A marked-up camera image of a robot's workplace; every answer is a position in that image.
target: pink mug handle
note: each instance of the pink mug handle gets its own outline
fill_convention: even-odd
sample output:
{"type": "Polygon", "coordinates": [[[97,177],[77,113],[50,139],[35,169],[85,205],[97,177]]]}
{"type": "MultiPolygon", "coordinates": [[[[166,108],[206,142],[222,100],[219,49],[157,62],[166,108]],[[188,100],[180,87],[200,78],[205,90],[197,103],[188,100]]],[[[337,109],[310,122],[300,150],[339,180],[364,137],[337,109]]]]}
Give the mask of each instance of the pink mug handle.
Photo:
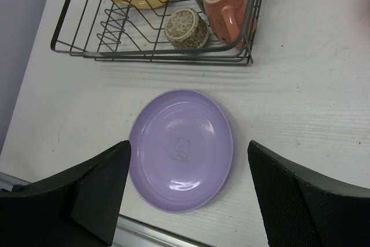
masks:
{"type": "MultiPolygon", "coordinates": [[[[229,32],[230,38],[234,41],[240,33],[240,29],[236,24],[235,15],[234,15],[234,8],[230,5],[227,5],[222,8],[221,10],[222,16],[224,17],[224,21],[226,23],[227,31],[229,32]]],[[[240,50],[244,46],[244,39],[236,45],[236,49],[240,50]]]]}

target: dish rack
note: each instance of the dish rack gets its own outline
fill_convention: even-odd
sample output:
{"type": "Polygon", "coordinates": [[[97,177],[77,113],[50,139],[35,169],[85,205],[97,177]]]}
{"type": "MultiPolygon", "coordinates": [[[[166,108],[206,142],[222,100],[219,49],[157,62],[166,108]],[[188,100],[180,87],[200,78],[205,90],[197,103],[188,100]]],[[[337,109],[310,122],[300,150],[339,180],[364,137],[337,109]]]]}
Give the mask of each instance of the dish rack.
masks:
{"type": "Polygon", "coordinates": [[[256,32],[248,38],[246,26],[258,22],[261,2],[248,1],[241,32],[229,45],[219,42],[209,27],[205,47],[174,49],[164,36],[165,22],[173,12],[193,8],[208,22],[194,0],[169,0],[161,8],[148,10],[114,0],[65,0],[50,47],[57,53],[97,61],[248,65],[253,63],[256,32]],[[241,40],[245,47],[238,51],[235,46],[241,40]]]}

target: white countertop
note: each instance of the white countertop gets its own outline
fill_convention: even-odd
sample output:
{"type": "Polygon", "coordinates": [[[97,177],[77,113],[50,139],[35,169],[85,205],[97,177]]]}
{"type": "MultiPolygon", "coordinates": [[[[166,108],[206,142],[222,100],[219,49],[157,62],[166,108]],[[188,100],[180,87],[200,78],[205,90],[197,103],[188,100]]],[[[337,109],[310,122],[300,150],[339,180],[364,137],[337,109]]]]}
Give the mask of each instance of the white countertop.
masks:
{"type": "Polygon", "coordinates": [[[130,180],[123,215],[216,246],[267,246],[247,162],[253,139],[330,177],[370,187],[370,0],[263,0],[250,67],[103,64],[53,53],[64,0],[47,0],[0,171],[35,182],[128,138],[139,111],[175,88],[224,108],[235,159],[221,192],[160,212],[130,180]]]}

